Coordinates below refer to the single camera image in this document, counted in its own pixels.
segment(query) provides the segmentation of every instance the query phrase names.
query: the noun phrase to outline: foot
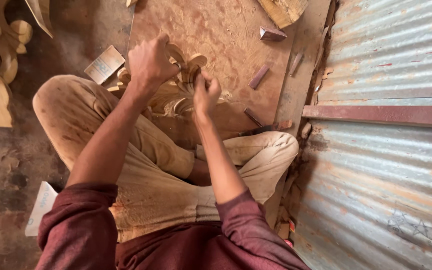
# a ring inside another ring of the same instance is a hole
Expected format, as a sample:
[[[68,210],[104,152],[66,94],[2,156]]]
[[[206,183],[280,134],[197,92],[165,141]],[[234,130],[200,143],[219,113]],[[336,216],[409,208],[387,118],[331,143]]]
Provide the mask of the foot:
[[[200,187],[211,186],[211,177],[209,176],[208,163],[200,159],[194,159],[192,171],[187,178],[187,182]]]

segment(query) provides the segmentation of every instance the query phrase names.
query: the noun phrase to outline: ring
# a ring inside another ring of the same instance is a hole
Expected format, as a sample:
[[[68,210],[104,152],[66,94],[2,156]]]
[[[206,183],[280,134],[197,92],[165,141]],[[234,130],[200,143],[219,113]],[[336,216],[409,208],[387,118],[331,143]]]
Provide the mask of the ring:
[[[180,63],[174,63],[174,64],[176,64],[179,71],[181,71],[181,64]]]

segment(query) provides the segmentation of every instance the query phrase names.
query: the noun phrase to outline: maroon shirt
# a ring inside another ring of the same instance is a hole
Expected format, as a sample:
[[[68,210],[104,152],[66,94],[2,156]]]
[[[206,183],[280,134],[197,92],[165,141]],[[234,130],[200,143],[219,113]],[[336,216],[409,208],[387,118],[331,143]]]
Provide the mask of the maroon shirt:
[[[221,221],[184,223],[116,242],[114,184],[64,189],[39,225],[36,269],[310,270],[269,228],[249,190],[217,205]]]

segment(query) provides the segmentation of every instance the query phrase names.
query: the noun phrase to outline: long sleeve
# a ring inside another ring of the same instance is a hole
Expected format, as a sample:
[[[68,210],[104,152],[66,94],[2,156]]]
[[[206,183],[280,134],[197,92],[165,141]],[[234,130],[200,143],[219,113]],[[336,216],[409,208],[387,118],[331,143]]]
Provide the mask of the long sleeve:
[[[287,269],[310,270],[294,250],[271,230],[264,207],[255,201],[249,189],[216,207],[223,234],[235,245]]]
[[[117,194],[115,184],[64,189],[39,225],[36,269],[114,269],[118,232],[108,207]]]

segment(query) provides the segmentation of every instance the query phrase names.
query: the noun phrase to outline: leg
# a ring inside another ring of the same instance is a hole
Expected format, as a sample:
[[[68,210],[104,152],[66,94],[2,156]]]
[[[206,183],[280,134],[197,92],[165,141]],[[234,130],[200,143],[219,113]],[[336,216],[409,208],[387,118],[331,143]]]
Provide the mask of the leg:
[[[59,156],[71,170],[118,101],[94,82],[57,76],[39,89],[33,107]],[[197,187],[173,176],[187,177],[193,162],[193,153],[177,147],[153,123],[140,116],[117,181],[118,197],[110,209],[120,242],[196,220]]]
[[[235,165],[243,166],[239,173],[254,199],[263,204],[273,195],[276,184],[298,154],[296,138],[284,132],[264,132],[254,136],[232,138],[224,145]],[[196,157],[206,160],[203,147],[198,145]],[[200,188],[197,220],[218,220],[212,190]]]

